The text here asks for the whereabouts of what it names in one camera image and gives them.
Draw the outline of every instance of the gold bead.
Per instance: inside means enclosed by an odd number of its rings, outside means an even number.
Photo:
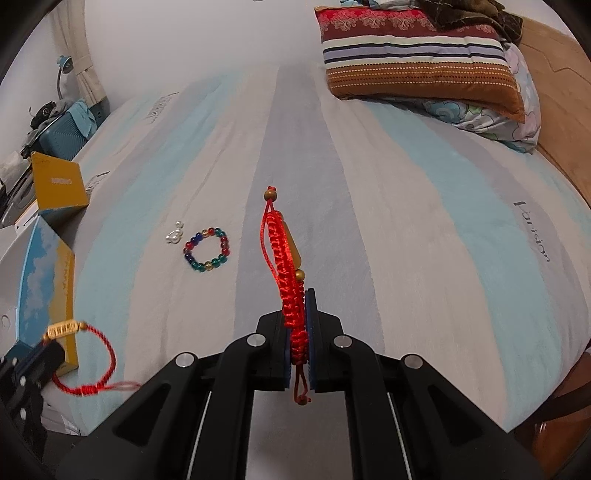
[[[277,200],[277,191],[273,189],[268,189],[263,195],[263,198],[266,202],[268,202],[269,200],[274,202],[275,200]]]

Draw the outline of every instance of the metal screw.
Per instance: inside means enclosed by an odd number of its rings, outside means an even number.
[[[404,357],[404,365],[409,368],[421,368],[423,366],[423,359],[418,355],[408,355]]]
[[[351,345],[353,345],[353,340],[351,340],[351,337],[346,335],[339,335],[335,337],[333,342],[339,348],[349,348]]]
[[[246,339],[246,342],[250,346],[261,346],[264,345],[266,341],[267,339],[265,338],[265,336],[261,335],[260,333],[253,333],[250,337]]]
[[[174,362],[179,367],[186,368],[186,367],[190,367],[194,361],[195,361],[195,357],[193,355],[191,355],[190,353],[185,352],[185,353],[180,353],[179,355],[177,355]]]

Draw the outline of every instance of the blue lamp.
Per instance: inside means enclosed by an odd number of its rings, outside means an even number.
[[[68,74],[74,69],[74,62],[72,61],[72,57],[66,57],[65,55],[60,55],[56,62],[60,66],[60,71],[57,72],[57,96],[60,100],[63,100],[64,97],[61,95],[60,90],[60,78],[61,74]]]

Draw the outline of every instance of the white curtain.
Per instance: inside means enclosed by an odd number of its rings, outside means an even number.
[[[93,106],[105,98],[106,93],[88,50],[84,5],[85,0],[63,0],[51,16],[58,46],[62,54],[71,56],[74,62],[80,94],[88,106]]]

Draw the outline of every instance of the striped pillowcase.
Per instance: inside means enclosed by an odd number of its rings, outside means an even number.
[[[463,100],[525,121],[517,83],[496,31],[438,32],[420,10],[317,7],[328,85],[356,96]]]

